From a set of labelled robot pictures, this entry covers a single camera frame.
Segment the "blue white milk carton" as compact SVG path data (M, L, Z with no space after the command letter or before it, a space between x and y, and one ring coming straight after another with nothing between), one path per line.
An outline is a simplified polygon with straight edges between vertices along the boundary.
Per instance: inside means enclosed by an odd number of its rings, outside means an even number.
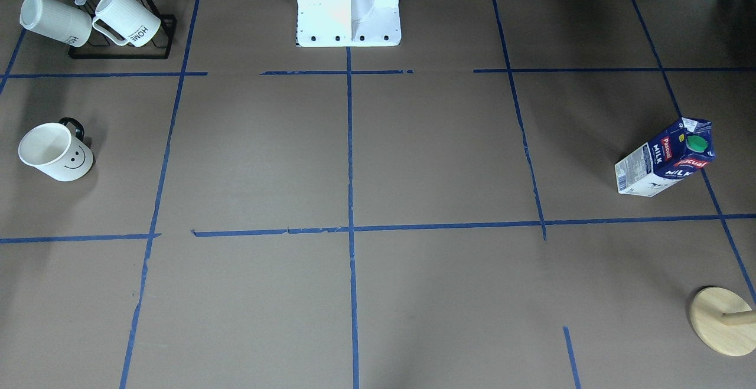
M681 117L615 164L618 193L653 197L715 158L711 121Z

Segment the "white smiley face mug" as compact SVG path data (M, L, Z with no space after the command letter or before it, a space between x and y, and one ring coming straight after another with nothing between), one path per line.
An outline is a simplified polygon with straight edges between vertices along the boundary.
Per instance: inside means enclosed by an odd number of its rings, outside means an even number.
M84 144L84 127L72 117L43 123L22 137L17 155L32 166L60 182L77 180L94 165L95 156Z

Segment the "white ribbed HOME mug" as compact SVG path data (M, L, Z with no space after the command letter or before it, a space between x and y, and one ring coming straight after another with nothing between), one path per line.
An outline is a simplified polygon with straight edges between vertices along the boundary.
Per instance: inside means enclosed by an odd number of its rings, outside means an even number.
M138 0L100 0L92 18L92 29L116 45L143 47L160 26L161 19Z

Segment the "wooden mug tree stand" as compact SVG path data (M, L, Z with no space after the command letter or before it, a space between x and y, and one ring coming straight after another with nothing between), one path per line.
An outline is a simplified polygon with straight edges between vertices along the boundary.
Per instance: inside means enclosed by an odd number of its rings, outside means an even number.
M688 307L692 329L716 353L741 357L754 352L755 311L731 290L708 286Z

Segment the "white pedestal post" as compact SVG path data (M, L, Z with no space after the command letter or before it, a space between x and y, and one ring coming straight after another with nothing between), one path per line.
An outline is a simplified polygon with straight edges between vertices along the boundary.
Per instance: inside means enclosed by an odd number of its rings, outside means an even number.
M394 47L399 0L297 0L295 42L304 48Z

